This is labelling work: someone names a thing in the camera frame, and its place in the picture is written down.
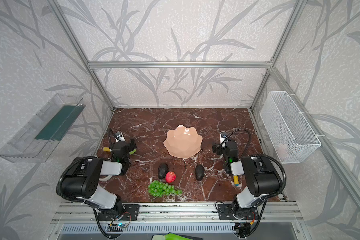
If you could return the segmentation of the dark avocado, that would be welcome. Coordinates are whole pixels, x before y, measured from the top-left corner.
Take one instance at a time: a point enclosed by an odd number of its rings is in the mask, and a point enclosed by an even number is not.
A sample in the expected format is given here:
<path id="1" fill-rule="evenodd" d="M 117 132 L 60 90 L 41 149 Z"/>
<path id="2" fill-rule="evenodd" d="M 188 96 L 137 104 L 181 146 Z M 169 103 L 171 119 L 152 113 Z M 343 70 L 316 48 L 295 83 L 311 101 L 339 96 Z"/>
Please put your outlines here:
<path id="1" fill-rule="evenodd" d="M 195 177 L 197 181 L 202 181 L 205 176 L 205 168 L 203 165 L 197 165 L 195 168 Z"/>
<path id="2" fill-rule="evenodd" d="M 167 163 L 162 163 L 159 165 L 159 168 L 158 168 L 158 178 L 160 180 L 163 180 L 167 173 L 169 172 L 169 166 Z"/>

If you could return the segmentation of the green fake grape bunch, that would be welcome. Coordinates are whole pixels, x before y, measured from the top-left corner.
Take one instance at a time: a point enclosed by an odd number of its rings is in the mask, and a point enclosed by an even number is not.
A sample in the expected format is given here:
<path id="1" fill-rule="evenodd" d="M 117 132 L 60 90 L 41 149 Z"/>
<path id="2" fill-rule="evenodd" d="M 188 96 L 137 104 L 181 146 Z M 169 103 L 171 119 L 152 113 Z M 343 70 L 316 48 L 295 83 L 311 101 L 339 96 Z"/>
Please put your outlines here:
<path id="1" fill-rule="evenodd" d="M 148 193 L 153 197 L 163 197 L 170 195 L 181 195 L 183 191 L 177 189 L 173 185 L 169 185 L 168 183 L 153 181 L 148 185 Z"/>

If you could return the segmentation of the red fake apple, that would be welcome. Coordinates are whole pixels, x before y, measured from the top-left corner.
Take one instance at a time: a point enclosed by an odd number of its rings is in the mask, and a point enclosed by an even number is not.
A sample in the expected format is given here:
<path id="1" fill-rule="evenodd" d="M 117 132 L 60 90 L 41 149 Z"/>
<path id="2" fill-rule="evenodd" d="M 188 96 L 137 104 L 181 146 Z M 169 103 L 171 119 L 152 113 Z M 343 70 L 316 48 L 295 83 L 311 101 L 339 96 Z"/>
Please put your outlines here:
<path id="1" fill-rule="evenodd" d="M 176 180 L 176 174 L 172 171 L 167 172 L 166 176 L 165 176 L 165 180 L 167 183 L 173 183 Z"/>

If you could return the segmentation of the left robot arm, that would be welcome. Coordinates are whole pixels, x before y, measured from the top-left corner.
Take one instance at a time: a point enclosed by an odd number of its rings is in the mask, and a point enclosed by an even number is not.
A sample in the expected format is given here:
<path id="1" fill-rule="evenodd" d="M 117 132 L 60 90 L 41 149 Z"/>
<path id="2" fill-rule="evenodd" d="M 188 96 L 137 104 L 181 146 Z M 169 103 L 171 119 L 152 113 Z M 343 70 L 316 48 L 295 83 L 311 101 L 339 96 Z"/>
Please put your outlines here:
<path id="1" fill-rule="evenodd" d="M 75 158 L 58 180 L 58 196 L 89 205 L 95 210 L 122 214 L 125 208 L 121 197 L 102 188 L 99 181 L 101 176 L 123 176 L 127 173 L 131 165 L 130 155 L 137 150 L 136 141 L 118 141 L 108 150 L 111 152 L 111 159 L 94 156 Z"/>

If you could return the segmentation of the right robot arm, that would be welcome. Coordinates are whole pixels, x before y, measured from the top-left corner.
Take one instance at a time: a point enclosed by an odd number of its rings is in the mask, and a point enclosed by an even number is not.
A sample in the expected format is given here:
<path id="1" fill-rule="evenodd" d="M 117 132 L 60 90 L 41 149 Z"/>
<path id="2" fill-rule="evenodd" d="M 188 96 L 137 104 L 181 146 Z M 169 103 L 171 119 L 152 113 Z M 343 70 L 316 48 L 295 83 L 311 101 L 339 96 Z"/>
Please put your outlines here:
<path id="1" fill-rule="evenodd" d="M 287 174 L 282 164 L 271 156 L 258 154 L 239 157 L 234 141 L 213 145 L 213 153 L 223 156 L 228 175 L 244 176 L 246 187 L 236 195 L 232 210 L 238 212 L 259 205 L 279 195 L 287 184 Z"/>

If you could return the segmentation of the pink scalloped fruit bowl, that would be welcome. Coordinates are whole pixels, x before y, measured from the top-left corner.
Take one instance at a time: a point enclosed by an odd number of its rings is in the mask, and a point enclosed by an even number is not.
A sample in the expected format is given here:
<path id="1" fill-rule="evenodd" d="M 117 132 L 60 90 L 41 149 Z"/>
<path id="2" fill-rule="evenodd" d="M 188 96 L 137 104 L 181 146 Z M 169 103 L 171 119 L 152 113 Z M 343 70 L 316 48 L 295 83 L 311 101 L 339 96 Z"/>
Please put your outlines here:
<path id="1" fill-rule="evenodd" d="M 201 151 L 203 137 L 196 128 L 186 128 L 179 125 L 175 130 L 169 130 L 164 140 L 168 153 L 176 158 L 188 159 Z"/>

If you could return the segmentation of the pink object in basket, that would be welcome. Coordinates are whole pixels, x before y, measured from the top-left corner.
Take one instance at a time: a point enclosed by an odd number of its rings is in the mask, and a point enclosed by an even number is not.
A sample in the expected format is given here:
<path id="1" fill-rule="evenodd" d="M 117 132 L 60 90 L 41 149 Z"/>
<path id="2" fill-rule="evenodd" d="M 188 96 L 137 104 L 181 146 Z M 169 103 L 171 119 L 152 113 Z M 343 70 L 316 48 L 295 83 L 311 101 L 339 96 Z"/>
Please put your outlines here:
<path id="1" fill-rule="evenodd" d="M 289 156 L 288 145 L 286 145 L 286 144 L 278 144 L 278 146 L 277 146 L 277 154 L 278 154 L 279 159 L 281 161 L 285 161 Z"/>

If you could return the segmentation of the green white object bottom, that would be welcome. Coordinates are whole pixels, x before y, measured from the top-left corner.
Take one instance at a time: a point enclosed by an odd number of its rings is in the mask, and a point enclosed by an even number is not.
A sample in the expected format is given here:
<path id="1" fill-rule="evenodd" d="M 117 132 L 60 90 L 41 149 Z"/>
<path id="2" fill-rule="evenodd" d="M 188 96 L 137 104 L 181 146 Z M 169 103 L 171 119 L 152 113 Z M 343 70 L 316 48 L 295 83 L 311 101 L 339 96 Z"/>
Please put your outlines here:
<path id="1" fill-rule="evenodd" d="M 152 240 L 203 240 L 203 238 L 168 233 L 166 235 L 153 235 Z"/>

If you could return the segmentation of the yellow handled tool left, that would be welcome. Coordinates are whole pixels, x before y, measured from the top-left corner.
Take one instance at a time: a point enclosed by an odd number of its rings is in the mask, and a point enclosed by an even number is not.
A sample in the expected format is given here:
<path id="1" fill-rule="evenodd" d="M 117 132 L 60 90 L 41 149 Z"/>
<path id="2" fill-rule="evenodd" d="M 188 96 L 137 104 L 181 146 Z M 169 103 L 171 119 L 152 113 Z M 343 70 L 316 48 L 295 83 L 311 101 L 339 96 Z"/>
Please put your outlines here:
<path id="1" fill-rule="evenodd" d="M 103 151 L 104 152 L 111 152 L 112 150 L 110 148 L 108 148 L 108 147 L 103 147 Z"/>

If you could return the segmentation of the yellow blue handled tool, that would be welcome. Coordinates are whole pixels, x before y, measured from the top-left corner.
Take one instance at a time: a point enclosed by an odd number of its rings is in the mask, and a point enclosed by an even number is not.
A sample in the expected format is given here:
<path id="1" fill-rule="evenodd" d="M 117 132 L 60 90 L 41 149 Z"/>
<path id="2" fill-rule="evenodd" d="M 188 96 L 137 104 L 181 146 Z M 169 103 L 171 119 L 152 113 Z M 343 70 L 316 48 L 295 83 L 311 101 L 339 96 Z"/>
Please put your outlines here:
<path id="1" fill-rule="evenodd" d="M 239 186 L 240 183 L 239 183 L 239 178 L 238 178 L 238 176 L 233 176 L 233 179 L 234 179 L 234 185 L 235 185 L 235 186 Z"/>

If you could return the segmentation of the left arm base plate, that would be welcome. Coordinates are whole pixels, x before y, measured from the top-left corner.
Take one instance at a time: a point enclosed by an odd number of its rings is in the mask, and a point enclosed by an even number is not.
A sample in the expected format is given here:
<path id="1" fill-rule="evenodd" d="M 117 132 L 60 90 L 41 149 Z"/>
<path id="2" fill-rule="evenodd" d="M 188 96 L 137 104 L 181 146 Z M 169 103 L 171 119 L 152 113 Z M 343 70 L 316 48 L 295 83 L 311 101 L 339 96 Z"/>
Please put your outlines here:
<path id="1" fill-rule="evenodd" d="M 138 204 L 125 204 L 119 210 L 99 210 L 98 219 L 100 221 L 136 221 L 139 210 Z"/>

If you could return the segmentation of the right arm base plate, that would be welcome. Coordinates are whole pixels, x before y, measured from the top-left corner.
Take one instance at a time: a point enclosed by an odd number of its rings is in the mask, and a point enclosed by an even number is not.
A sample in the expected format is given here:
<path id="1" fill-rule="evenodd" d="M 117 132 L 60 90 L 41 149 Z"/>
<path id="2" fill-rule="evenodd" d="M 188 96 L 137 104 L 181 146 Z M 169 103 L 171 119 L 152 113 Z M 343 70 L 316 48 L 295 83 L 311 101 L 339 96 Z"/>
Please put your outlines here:
<path id="1" fill-rule="evenodd" d="M 244 220 L 253 221 L 259 218 L 259 211 L 254 208 L 240 208 L 233 204 L 216 203 L 215 208 L 219 214 L 219 220 Z"/>

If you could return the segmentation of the aluminium front rail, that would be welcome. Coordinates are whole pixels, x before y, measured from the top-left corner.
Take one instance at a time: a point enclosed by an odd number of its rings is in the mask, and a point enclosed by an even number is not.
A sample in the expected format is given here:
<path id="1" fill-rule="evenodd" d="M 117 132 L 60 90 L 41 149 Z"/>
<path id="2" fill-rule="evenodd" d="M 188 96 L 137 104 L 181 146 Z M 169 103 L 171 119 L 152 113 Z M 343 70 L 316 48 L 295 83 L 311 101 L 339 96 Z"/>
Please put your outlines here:
<path id="1" fill-rule="evenodd" d="M 251 211 L 248 217 L 233 217 L 231 205 L 223 207 L 221 203 L 213 202 L 152 202 L 137 203 L 138 211 L 125 214 L 120 220 L 132 224 L 153 223 L 228 223 L 252 221 L 254 214 L 259 214 L 262 207 L 256 212 Z M 269 202 L 265 206 L 261 222 L 302 222 L 303 216 L 295 202 Z M 62 223 L 95 223 L 93 209 L 81 204 L 63 203 L 58 207 L 52 224 Z"/>

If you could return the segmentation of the clear plastic wall bin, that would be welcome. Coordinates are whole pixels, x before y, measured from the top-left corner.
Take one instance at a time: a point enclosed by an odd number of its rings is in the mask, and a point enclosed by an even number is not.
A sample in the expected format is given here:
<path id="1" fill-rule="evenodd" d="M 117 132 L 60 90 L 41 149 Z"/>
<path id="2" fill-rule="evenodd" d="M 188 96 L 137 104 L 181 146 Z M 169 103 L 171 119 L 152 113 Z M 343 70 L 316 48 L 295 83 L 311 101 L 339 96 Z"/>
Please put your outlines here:
<path id="1" fill-rule="evenodd" d="M 82 97 L 55 94 L 0 149 L 0 157 L 12 163 L 46 162 L 85 107 Z"/>

